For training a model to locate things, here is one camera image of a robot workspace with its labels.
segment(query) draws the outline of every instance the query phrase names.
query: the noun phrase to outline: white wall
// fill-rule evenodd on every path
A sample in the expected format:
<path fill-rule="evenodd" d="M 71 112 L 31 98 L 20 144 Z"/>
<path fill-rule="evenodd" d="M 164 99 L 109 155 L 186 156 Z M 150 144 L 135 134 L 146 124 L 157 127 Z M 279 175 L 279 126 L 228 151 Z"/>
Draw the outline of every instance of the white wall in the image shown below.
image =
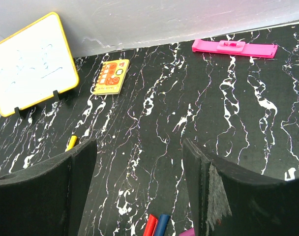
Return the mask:
<path fill-rule="evenodd" d="M 299 20 L 299 0 L 0 0 L 0 35 L 50 11 L 78 57 Z"/>

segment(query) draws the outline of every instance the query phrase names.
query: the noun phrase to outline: black marble surface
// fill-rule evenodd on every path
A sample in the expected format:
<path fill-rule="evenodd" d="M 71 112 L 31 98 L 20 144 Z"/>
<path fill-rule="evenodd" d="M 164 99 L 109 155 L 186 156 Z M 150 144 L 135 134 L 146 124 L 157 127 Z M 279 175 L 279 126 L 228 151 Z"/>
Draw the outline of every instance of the black marble surface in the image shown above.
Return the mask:
<path fill-rule="evenodd" d="M 0 119 L 0 176 L 95 137 L 98 161 L 79 235 L 143 235 L 150 213 L 165 235 L 192 227 L 183 139 L 255 172 L 299 177 L 299 25 L 209 40 L 274 43 L 274 59 L 193 53 L 191 42 L 77 58 L 80 84 L 28 119 Z M 130 59 L 120 95 L 95 96 L 101 63 Z"/>

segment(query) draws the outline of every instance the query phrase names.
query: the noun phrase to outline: purple object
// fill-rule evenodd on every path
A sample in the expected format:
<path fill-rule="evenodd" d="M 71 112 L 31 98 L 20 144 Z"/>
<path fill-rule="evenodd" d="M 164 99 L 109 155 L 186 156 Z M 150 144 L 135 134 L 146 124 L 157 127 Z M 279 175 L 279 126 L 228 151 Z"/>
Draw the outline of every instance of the purple object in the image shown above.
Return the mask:
<path fill-rule="evenodd" d="M 179 236 L 194 236 L 194 228 L 184 231 Z"/>

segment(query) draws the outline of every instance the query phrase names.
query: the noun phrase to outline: red marker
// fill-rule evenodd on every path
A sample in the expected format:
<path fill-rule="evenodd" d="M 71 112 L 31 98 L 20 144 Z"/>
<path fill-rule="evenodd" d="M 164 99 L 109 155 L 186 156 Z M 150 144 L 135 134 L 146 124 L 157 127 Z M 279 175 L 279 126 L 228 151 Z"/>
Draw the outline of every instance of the red marker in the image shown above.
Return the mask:
<path fill-rule="evenodd" d="M 152 214 L 149 215 L 149 221 L 146 224 L 143 236 L 153 236 L 157 227 L 158 219 Z"/>

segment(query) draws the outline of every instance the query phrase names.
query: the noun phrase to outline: yellow crayon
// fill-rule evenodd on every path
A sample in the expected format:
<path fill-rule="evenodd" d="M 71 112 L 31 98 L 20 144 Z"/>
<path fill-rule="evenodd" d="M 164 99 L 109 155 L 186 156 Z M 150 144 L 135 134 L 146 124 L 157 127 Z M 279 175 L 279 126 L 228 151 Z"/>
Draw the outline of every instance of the yellow crayon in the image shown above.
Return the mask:
<path fill-rule="evenodd" d="M 67 146 L 65 151 L 69 151 L 70 149 L 72 149 L 75 145 L 76 140 L 77 140 L 77 137 L 75 135 L 72 135 L 69 145 Z"/>

